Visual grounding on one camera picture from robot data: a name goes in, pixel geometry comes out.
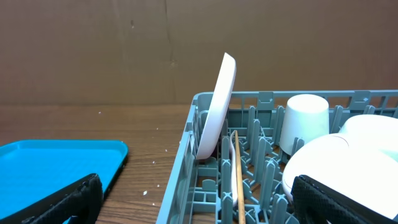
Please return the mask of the pink plate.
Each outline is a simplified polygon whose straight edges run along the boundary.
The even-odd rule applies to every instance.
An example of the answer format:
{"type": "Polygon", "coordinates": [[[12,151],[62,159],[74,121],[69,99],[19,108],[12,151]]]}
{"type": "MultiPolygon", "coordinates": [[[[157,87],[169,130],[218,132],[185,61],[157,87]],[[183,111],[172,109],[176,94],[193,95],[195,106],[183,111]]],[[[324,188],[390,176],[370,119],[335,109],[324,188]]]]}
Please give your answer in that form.
{"type": "Polygon", "coordinates": [[[209,158],[218,142],[236,77],[236,60],[224,53],[208,115],[201,135],[197,159],[209,158]]]}

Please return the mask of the pink bowl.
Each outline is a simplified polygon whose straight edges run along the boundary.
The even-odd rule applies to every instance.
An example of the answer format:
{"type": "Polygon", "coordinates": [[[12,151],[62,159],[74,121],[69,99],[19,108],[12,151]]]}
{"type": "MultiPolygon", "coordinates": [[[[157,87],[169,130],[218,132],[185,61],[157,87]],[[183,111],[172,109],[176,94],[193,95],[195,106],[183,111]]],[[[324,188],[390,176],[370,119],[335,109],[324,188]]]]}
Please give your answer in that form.
{"type": "Polygon", "coordinates": [[[296,176],[307,175],[355,202],[393,219],[397,216],[397,146],[344,134],[319,137],[287,162],[282,187],[289,201],[296,176]]]}

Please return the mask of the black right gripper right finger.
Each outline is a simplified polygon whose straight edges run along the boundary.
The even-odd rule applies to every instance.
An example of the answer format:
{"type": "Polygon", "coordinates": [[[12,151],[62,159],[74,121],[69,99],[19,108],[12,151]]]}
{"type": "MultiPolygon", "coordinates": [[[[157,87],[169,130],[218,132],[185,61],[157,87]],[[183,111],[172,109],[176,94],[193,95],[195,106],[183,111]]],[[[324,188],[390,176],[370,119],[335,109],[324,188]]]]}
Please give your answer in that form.
{"type": "Polygon", "coordinates": [[[307,176],[296,176],[291,194],[301,224],[397,224],[388,218],[307,176]]]}

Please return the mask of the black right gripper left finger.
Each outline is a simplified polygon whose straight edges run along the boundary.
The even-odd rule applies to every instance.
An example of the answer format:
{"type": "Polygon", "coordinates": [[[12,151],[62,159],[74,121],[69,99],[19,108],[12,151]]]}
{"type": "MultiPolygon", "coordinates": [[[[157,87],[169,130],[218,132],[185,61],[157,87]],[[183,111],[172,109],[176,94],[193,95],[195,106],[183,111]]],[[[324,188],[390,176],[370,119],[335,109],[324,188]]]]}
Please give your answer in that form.
{"type": "Polygon", "coordinates": [[[1,219],[1,223],[90,224],[96,222],[102,204],[102,183],[99,175],[92,173],[1,219]]]}

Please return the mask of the wooden chopstick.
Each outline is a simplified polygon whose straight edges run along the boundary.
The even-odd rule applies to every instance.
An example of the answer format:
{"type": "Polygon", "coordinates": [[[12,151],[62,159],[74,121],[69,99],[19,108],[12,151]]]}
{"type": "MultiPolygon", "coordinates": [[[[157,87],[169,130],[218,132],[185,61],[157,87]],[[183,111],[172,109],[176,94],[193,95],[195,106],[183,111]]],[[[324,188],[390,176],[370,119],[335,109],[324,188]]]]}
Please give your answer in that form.
{"type": "Polygon", "coordinates": [[[243,179],[242,179],[242,170],[241,170],[241,155],[239,147],[239,136],[237,131],[234,131],[234,138],[235,138],[235,151],[236,151],[236,180],[237,180],[238,215],[239,215],[238,223],[246,224],[243,179]]]}

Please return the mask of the white bowl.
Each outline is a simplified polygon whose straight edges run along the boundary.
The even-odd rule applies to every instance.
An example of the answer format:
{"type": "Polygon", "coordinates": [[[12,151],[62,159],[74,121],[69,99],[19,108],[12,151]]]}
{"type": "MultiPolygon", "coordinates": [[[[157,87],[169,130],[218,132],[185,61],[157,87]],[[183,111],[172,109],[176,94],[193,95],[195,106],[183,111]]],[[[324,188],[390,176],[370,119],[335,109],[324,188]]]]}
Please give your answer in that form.
{"type": "Polygon", "coordinates": [[[376,114],[356,115],[347,119],[338,133],[397,161],[397,118],[376,114]]]}

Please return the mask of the white plastic fork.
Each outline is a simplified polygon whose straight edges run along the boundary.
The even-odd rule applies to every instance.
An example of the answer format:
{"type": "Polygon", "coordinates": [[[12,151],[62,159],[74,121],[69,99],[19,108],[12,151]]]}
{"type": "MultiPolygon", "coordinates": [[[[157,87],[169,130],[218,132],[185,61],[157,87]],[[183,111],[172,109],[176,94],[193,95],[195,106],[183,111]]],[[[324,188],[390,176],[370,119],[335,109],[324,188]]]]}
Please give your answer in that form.
{"type": "Polygon", "coordinates": [[[229,153],[231,154],[231,193],[233,198],[233,206],[238,204],[238,188],[237,188],[237,178],[236,178],[236,150],[233,143],[233,138],[235,137],[236,131],[231,133],[229,138],[229,153]]]}

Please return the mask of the white paper cup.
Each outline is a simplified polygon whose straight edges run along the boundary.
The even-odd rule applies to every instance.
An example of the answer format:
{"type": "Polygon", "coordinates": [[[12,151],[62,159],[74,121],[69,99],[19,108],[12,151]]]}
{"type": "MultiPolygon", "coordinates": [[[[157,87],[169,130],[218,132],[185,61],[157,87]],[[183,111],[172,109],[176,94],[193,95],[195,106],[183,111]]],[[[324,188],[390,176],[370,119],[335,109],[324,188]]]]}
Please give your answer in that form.
{"type": "Polygon", "coordinates": [[[292,155],[295,138],[308,143],[329,134],[329,103],[311,94],[295,95],[288,99],[280,134],[279,147],[292,155]]]}

